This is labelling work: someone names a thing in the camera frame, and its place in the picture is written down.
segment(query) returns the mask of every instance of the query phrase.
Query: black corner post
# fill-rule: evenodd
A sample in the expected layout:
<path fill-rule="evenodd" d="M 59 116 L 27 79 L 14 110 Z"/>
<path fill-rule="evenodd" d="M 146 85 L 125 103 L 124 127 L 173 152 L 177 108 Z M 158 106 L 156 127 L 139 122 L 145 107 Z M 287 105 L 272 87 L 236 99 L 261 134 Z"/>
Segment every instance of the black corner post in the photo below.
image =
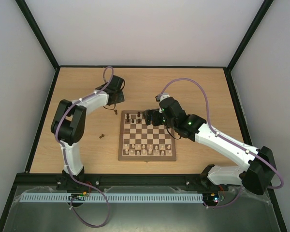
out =
<path fill-rule="evenodd" d="M 236 52 L 234 53 L 227 69 L 229 72 L 232 71 L 235 64 L 237 63 L 238 59 L 240 58 L 241 54 L 243 53 L 244 49 L 246 48 L 247 44 L 249 43 L 251 37 L 255 33 L 256 29 L 258 28 L 260 22 L 262 21 L 263 17 L 265 16 L 266 12 L 272 5 L 274 0 L 264 0 L 260 9 L 258 10 L 255 18 L 253 19 L 252 23 L 250 24 L 245 36 L 243 37 L 240 45 L 238 46 Z"/>
<path fill-rule="evenodd" d="M 29 7 L 27 6 L 25 0 L 15 0 L 18 4 L 21 12 L 23 13 L 24 17 L 26 18 L 28 24 L 30 25 L 33 33 L 37 37 L 38 41 L 40 42 L 44 52 L 46 53 L 49 61 L 53 65 L 54 69 L 57 70 L 59 68 L 59 64 L 56 61 L 56 58 L 54 57 L 52 51 L 50 50 L 50 47 L 48 46 L 46 39 L 44 38 L 37 22 L 35 21 Z"/>

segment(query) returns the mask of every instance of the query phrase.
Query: white perforated rail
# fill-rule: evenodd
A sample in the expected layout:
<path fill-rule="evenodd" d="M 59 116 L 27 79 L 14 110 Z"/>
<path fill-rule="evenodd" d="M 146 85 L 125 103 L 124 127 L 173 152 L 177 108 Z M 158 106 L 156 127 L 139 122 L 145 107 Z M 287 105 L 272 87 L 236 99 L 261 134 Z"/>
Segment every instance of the white perforated rail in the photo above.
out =
<path fill-rule="evenodd" d="M 129 194 L 106 193 L 110 203 L 203 203 L 202 194 Z M 20 202 L 66 203 L 70 202 L 70 193 L 23 193 Z M 98 193 L 74 200 L 88 203 L 103 203 L 105 199 Z"/>

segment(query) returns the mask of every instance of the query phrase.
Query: white wall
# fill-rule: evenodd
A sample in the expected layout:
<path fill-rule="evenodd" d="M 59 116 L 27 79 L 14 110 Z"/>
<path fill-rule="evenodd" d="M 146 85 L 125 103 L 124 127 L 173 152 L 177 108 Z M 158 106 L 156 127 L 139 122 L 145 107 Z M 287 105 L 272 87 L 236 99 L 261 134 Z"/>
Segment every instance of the white wall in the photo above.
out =
<path fill-rule="evenodd" d="M 227 66 L 263 0 L 26 0 L 60 65 Z"/>
<path fill-rule="evenodd" d="M 14 0 L 0 0 L 0 217 L 23 172 L 54 76 Z"/>
<path fill-rule="evenodd" d="M 290 0 L 274 1 L 232 74 L 254 145 L 273 150 L 285 178 L 275 193 L 290 231 Z"/>

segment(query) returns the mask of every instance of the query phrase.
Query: wooden table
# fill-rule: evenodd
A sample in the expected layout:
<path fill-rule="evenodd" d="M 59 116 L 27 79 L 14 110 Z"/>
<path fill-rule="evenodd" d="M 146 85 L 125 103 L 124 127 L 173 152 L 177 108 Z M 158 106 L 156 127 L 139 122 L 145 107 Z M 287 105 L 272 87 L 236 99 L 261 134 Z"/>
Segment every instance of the wooden table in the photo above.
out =
<path fill-rule="evenodd" d="M 104 68 L 61 68 L 50 102 L 42 134 L 37 146 L 31 173 L 60 173 L 63 158 L 59 144 L 50 127 L 58 103 L 62 99 L 75 100 L 91 93 L 103 84 Z M 179 77 L 197 81 L 205 90 L 213 126 L 242 141 L 230 92 L 223 69 L 190 68 L 115 68 L 115 75 L 125 79 L 125 102 L 114 111 L 99 108 L 86 118 L 85 134 L 80 141 L 85 173 L 93 174 L 196 174 L 208 164 L 233 166 L 232 161 L 218 152 L 188 139 L 176 141 L 175 162 L 118 161 L 120 113 L 122 110 L 158 108 L 155 96 L 165 85 Z M 206 118 L 205 101 L 194 84 L 181 81 L 167 91 L 179 101 L 187 114 Z"/>

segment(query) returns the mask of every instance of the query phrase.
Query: wooden chessboard frame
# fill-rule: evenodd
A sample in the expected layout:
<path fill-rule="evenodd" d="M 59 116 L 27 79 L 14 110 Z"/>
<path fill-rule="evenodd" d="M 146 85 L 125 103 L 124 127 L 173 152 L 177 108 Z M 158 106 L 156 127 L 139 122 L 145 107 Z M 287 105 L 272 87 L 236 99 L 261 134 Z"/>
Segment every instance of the wooden chessboard frame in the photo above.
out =
<path fill-rule="evenodd" d="M 175 148 L 175 139 L 173 138 L 174 137 L 174 130 L 173 129 L 169 129 L 169 132 L 173 136 L 173 137 L 170 136 L 171 150 L 172 150 L 172 155 L 171 156 L 166 156 L 166 155 L 165 156 L 154 156 L 154 155 L 152 155 L 152 156 L 149 156 L 149 155 L 147 155 L 147 156 L 142 156 L 142 155 L 140 155 L 140 156 L 137 156 L 137 155 L 129 156 L 129 155 L 124 155 L 123 154 L 123 150 L 124 150 L 124 134 L 125 134 L 124 130 L 125 130 L 125 124 L 126 124 L 126 114 L 128 113 L 129 115 L 136 115 L 138 112 L 141 113 L 142 122 L 140 124 L 146 125 L 144 123 L 145 120 L 144 120 L 144 117 L 142 115 L 143 110 L 124 110 L 124 111 L 121 112 L 119 146 L 118 146 L 119 147 L 118 148 L 118 160 L 119 161 L 148 161 L 148 162 L 151 162 L 151 161 L 176 161 L 176 148 Z M 165 146 L 164 150 L 165 151 L 168 150 L 167 149 L 167 145 L 168 144 L 159 144 L 159 145 L 164 145 Z"/>

